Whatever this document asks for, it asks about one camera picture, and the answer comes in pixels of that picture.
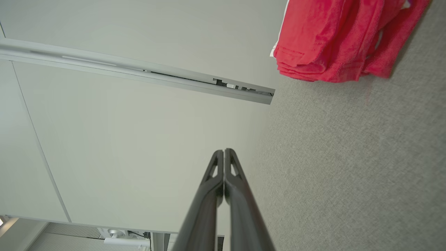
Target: folded red towel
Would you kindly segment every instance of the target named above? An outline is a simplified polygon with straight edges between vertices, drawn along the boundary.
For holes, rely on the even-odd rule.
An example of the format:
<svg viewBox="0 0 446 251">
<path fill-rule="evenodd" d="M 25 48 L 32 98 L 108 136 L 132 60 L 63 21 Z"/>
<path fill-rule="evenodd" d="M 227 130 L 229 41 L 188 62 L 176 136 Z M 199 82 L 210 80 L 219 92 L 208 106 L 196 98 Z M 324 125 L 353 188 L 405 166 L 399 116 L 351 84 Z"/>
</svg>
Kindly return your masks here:
<svg viewBox="0 0 446 251">
<path fill-rule="evenodd" d="M 389 77 L 429 2 L 414 0 L 401 10 L 405 1 L 290 0 L 274 51 L 278 70 L 307 81 Z"/>
</svg>

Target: folded fabric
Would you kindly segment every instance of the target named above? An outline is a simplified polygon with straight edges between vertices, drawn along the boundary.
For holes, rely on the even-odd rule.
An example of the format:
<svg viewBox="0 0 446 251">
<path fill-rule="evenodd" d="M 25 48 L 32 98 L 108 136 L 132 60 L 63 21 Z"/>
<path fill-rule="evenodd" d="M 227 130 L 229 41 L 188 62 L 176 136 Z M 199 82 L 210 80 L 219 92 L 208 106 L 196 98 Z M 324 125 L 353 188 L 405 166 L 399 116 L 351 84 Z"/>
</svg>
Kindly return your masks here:
<svg viewBox="0 0 446 251">
<path fill-rule="evenodd" d="M 274 50 L 281 74 L 345 82 L 388 78 L 429 0 L 289 0 Z"/>
</svg>

